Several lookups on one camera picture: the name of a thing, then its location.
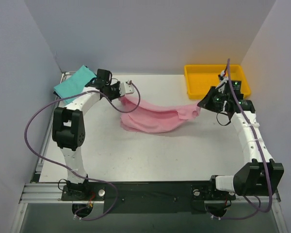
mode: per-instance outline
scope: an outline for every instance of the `yellow tray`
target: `yellow tray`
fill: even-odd
[[[188,96],[191,100],[201,100],[208,93],[211,86],[219,84],[218,74],[226,65],[186,65],[184,67]],[[247,79],[240,65],[230,65],[231,79],[242,82],[241,93],[244,98],[251,94]]]

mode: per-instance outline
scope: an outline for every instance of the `pink fabric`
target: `pink fabric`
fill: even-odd
[[[126,111],[133,109],[138,98],[124,96],[120,98]],[[121,116],[121,127],[127,131],[145,133],[163,133],[174,130],[184,122],[194,119],[200,113],[195,104],[184,106],[159,107],[141,100],[139,107]]]

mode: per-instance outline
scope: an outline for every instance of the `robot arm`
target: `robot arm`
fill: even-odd
[[[267,162],[272,193],[277,189],[284,168],[281,163],[274,162],[274,159],[266,149],[259,131],[259,123],[256,120],[256,111],[253,103],[250,100],[244,100],[240,91],[241,81],[232,81],[232,86],[237,100],[251,124],[247,123],[231,94],[228,77],[223,77],[222,74],[223,72],[219,75],[219,85],[212,86],[208,94],[198,103],[198,106],[216,113],[227,113],[242,146],[244,166],[233,176],[215,176],[216,189],[236,193],[239,196],[268,196],[265,170],[251,126],[255,129]]]
[[[109,100],[114,100],[125,94],[132,94],[134,88],[129,82],[116,82],[111,85],[112,74],[107,70],[99,69],[97,77],[85,85],[82,92],[100,91]],[[61,149],[67,166],[79,175],[86,177],[83,166],[81,145],[85,140],[85,126],[83,116],[97,103],[102,96],[99,93],[90,92],[74,99],[64,108],[57,107],[54,110],[52,138]],[[86,180],[75,176],[68,170],[67,188],[76,193],[88,194]]]

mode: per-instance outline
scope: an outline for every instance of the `gray wall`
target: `gray wall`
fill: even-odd
[[[285,168],[279,193],[291,232],[291,0],[277,0],[242,67],[265,144]]]
[[[239,64],[275,0],[25,2],[64,71],[183,73],[227,54]]]
[[[36,158],[24,143],[24,127],[35,110],[53,100],[61,73],[22,0],[0,0],[0,233],[11,227]],[[50,109],[30,128],[40,149]]]

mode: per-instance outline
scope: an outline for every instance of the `black base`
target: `black base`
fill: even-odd
[[[91,191],[96,193],[94,200],[105,200],[104,211],[109,209],[115,199],[115,190],[105,183],[89,183]],[[210,181],[186,182],[148,182],[148,183],[113,183],[119,192],[118,200],[111,213],[117,214],[147,214],[147,213],[177,213],[191,212],[192,214],[206,213],[204,201],[221,200],[222,203],[208,205],[218,208],[224,201],[235,200],[235,195],[215,189],[214,177]],[[98,191],[105,190],[105,196],[99,197]],[[82,200],[89,200],[91,195]],[[66,186],[62,200],[81,200],[79,197],[68,195]]]

